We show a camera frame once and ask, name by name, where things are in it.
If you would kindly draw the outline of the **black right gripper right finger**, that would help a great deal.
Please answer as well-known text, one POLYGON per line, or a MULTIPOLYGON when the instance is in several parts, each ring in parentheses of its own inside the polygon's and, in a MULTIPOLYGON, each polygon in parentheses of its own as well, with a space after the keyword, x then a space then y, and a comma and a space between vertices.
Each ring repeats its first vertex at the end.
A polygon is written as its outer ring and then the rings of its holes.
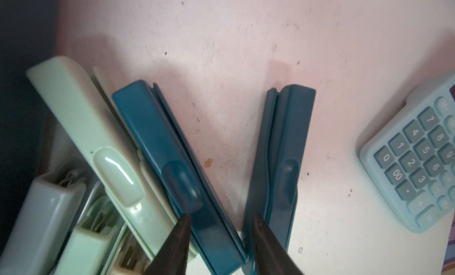
POLYGON ((258 275, 303 275, 266 221, 258 214, 252 220, 252 243, 258 275))

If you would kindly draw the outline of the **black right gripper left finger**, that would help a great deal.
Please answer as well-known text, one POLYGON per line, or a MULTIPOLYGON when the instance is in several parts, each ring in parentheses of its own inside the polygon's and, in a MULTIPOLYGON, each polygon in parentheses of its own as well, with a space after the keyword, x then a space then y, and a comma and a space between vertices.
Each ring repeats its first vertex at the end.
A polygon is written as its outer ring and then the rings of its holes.
POLYGON ((144 275, 185 275, 191 238, 191 218, 183 214, 144 275))

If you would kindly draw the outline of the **beige pliers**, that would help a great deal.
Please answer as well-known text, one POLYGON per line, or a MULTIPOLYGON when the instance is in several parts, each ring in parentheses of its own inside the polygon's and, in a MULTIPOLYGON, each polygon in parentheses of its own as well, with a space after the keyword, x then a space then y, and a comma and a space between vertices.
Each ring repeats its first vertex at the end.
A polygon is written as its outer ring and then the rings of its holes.
POLYGON ((142 275, 151 264, 133 235, 124 237, 108 275, 142 275))

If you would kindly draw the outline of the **mint green pliers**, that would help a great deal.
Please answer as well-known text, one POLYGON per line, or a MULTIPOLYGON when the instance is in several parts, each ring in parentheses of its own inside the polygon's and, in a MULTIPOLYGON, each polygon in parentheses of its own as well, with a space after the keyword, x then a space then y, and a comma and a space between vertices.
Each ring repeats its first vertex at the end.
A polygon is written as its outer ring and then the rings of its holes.
POLYGON ((99 275, 122 226, 123 219, 110 199, 98 198, 72 230, 54 274, 99 275))

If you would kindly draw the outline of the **light green pliers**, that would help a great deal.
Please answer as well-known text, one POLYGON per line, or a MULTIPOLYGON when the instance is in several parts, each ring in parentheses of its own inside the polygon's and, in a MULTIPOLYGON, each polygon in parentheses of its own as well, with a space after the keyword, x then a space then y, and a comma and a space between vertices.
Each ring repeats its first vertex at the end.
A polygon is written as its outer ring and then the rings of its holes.
POLYGON ((88 74, 65 56, 35 65, 26 75, 103 183, 145 254, 154 258, 177 217, 114 106, 109 77, 100 68, 88 74))

